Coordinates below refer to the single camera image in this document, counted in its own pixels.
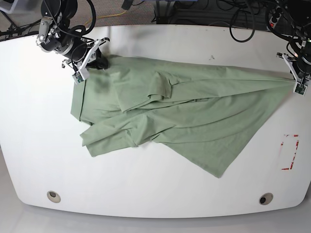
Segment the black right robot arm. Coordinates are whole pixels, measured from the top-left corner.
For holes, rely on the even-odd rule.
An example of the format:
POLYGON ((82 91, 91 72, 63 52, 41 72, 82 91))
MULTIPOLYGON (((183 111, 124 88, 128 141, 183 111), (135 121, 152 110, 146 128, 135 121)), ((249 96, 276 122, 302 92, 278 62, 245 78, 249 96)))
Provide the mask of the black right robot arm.
POLYGON ((86 37, 96 23, 96 11, 92 1, 87 3, 91 9, 91 25, 87 29, 84 25, 70 28, 70 19, 76 14, 78 2, 76 0, 44 0, 41 5, 42 19, 40 22, 37 45, 44 52, 54 51, 66 59, 62 67, 69 66, 77 72, 83 63, 86 68, 107 69, 109 63, 99 49, 99 46, 110 41, 105 37, 94 40, 86 37))

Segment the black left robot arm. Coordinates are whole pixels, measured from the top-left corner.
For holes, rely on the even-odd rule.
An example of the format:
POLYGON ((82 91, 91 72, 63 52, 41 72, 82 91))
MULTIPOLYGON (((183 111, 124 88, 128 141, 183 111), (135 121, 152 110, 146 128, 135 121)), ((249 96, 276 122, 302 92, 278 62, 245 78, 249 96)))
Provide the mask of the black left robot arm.
POLYGON ((288 46, 293 50, 290 62, 297 81, 307 85, 311 81, 311 2, 309 0, 280 0, 283 15, 293 29, 288 46))

